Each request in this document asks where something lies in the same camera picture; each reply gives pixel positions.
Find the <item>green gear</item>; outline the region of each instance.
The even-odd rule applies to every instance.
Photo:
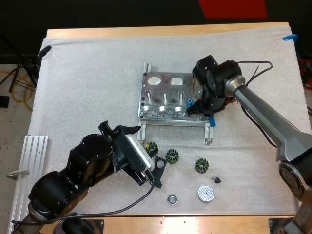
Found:
[[[158,146],[155,142],[151,141],[145,144],[145,150],[150,157],[154,157],[158,153]]]
[[[166,153],[167,162],[170,164],[176,164],[179,161],[179,153],[175,149],[170,149]]]
[[[195,169],[198,173],[205,173],[208,170],[209,162],[205,158],[200,158],[196,161]]]

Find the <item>black tripod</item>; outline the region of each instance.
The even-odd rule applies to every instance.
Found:
[[[30,59],[28,57],[23,57],[5,35],[0,34],[0,37],[11,48],[11,50],[15,53],[15,55],[19,59],[19,63],[17,64],[17,67],[14,68],[5,78],[3,78],[2,81],[0,81],[0,85],[3,82],[5,82],[6,79],[8,79],[10,75],[14,73],[14,77],[10,85],[9,92],[12,92],[14,84],[34,91],[37,86],[37,81],[39,77],[41,59],[46,53],[48,53],[51,50],[51,46],[47,46],[44,49],[42,49],[40,53],[38,54],[37,58],[35,59],[35,61],[33,61],[33,59]],[[17,77],[21,68],[24,68],[26,70],[29,78],[31,79],[31,82],[32,82],[31,87],[29,87],[27,83],[17,80]]]

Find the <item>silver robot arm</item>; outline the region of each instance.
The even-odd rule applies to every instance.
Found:
[[[224,94],[236,98],[264,132],[276,143],[279,173],[302,201],[294,219],[280,233],[312,233],[312,135],[303,133],[245,86],[237,75],[225,83]]]

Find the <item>table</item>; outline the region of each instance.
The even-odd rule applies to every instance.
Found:
[[[96,38],[126,36],[179,36],[201,35],[253,29],[260,27],[285,26],[286,22],[215,24],[190,26],[159,26],[129,28],[84,28],[50,29],[47,37]],[[251,233],[268,234],[268,219],[289,217],[274,215],[245,216],[116,216],[105,218],[105,233]],[[41,232],[49,234],[54,226],[46,225]]]

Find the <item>gray towel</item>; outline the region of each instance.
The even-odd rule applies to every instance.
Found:
[[[110,126],[137,125],[137,108],[144,62],[155,71],[191,72],[207,56],[225,60],[269,60],[272,70],[249,88],[301,131],[310,133],[305,97],[289,27],[271,27],[232,33],[184,37],[124,37],[96,39],[45,38],[52,46],[43,58],[29,134],[49,135],[44,172],[66,166],[69,151],[87,134],[99,133],[105,120]],[[265,68],[260,65],[259,71]],[[249,79],[256,64],[241,64]],[[211,146],[203,145],[204,129],[147,127],[147,141],[155,141],[159,156],[177,149],[180,160],[167,164],[162,188],[155,188],[129,213],[288,214],[295,199],[280,178],[273,148],[236,103],[215,115],[217,126]],[[195,171],[198,158],[208,159],[205,174]],[[222,182],[210,179],[218,176]],[[215,198],[198,199],[201,185],[210,185]],[[78,213],[123,208],[147,192],[126,173],[118,172],[89,190],[77,205]],[[175,194],[178,203],[169,205]]]

